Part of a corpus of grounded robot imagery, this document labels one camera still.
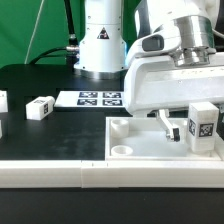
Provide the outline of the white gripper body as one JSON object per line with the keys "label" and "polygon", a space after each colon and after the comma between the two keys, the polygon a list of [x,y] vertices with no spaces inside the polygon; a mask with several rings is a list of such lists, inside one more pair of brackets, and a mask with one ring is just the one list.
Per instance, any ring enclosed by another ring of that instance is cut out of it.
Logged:
{"label": "white gripper body", "polygon": [[135,59],[124,80],[124,107],[145,117],[160,109],[180,110],[190,103],[224,103],[224,53],[202,66],[176,67],[168,55]]}

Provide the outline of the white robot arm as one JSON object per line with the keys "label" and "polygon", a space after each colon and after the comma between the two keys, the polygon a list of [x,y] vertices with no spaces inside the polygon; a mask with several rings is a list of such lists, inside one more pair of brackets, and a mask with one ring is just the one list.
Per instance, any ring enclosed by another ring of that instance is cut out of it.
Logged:
{"label": "white robot arm", "polygon": [[215,49],[220,0],[141,0],[137,40],[121,37],[121,0],[85,0],[86,33],[74,68],[94,79],[124,70],[124,106],[134,117],[224,105],[224,52]]}

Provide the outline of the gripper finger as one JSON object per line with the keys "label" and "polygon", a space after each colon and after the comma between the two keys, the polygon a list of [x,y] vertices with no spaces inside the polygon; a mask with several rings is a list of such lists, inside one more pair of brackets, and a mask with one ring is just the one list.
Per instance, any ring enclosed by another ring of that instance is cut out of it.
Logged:
{"label": "gripper finger", "polygon": [[160,126],[165,130],[166,138],[172,142],[179,142],[180,141],[179,128],[171,124],[170,121],[168,120],[168,117],[169,117],[168,109],[160,109],[156,112],[156,119],[159,122]]}
{"label": "gripper finger", "polygon": [[219,118],[217,124],[217,133],[223,134],[224,133],[224,103],[219,105]]}

